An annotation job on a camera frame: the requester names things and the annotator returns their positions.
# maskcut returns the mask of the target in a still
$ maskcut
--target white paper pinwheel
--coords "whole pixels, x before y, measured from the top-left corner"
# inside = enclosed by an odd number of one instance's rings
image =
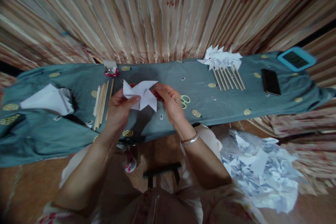
[[[141,96],[141,100],[135,104],[131,109],[142,110],[147,105],[152,107],[156,112],[157,99],[149,90],[157,81],[145,80],[140,82],[135,87],[131,88],[130,85],[124,80],[124,86],[122,88],[123,94],[127,99],[132,98],[133,96]]]
[[[242,64],[240,60],[242,56],[240,53],[232,53],[232,50],[230,50],[230,52],[224,52],[223,50],[224,47],[218,49],[218,46],[215,48],[210,46],[205,52],[204,59],[199,59],[198,61],[204,65],[208,65],[209,70],[212,68],[217,70],[220,67],[233,67],[234,65],[237,69],[239,69],[240,65]]]

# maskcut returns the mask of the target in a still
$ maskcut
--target sleeve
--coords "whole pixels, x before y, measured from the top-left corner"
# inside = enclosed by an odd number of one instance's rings
[[[52,207],[50,202],[43,209],[36,224],[89,224],[90,221],[72,211]]]
[[[201,198],[203,223],[261,223],[267,224],[262,213],[232,182],[208,190]]]

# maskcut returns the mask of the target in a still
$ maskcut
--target green cloth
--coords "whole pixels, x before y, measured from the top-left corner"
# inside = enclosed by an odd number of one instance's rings
[[[277,54],[278,52],[265,54],[268,58],[261,57],[261,54],[242,58],[239,73],[246,87],[243,91],[235,88],[220,91],[217,86],[209,87],[210,83],[217,85],[213,71],[209,71],[208,66],[196,59],[187,59],[182,63],[119,64],[120,73],[115,78],[113,93],[122,88],[122,79],[129,84],[157,80],[172,86],[181,95],[188,96],[190,103],[186,103],[184,110],[187,119],[192,124],[199,122],[205,125],[270,114],[303,113],[335,96],[334,89],[319,88],[305,71],[294,76],[289,68],[276,59]],[[130,70],[123,71],[123,66],[129,66]],[[267,95],[264,92],[262,78],[259,78],[262,68],[277,72],[281,96]],[[112,77],[106,77],[103,71],[104,66],[101,64],[64,64],[37,68],[21,74],[17,83],[5,89],[3,109],[10,107],[8,104],[18,105],[52,83],[57,88],[66,87],[73,91],[75,112],[55,121],[56,115],[45,110],[2,110],[0,166],[14,166],[66,155],[92,143],[106,123],[107,102],[103,124],[97,132],[85,125],[91,120],[93,124],[95,121],[92,113],[96,99],[91,92],[110,80],[107,92],[110,93]],[[122,136],[121,141],[141,143],[174,133],[162,103],[158,102],[157,107],[156,113],[149,106],[142,111],[131,110],[126,129],[132,130],[134,135],[126,138]],[[15,115],[19,116],[6,125],[8,118]]]

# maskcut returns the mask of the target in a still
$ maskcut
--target forearm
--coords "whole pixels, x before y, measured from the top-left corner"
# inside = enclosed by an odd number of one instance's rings
[[[196,135],[195,129],[186,119],[174,127],[182,141]],[[231,183],[231,177],[224,165],[201,138],[185,145],[184,149],[190,166],[203,188],[212,189]]]
[[[65,209],[80,211],[90,202],[92,192],[105,176],[119,135],[104,129],[83,160],[56,194],[53,203]]]

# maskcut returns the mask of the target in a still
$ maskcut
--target green scissors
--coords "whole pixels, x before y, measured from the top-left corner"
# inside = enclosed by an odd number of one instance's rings
[[[190,103],[190,98],[188,96],[185,95],[181,95],[181,102],[182,102],[182,108],[186,109],[187,108],[187,103]]]

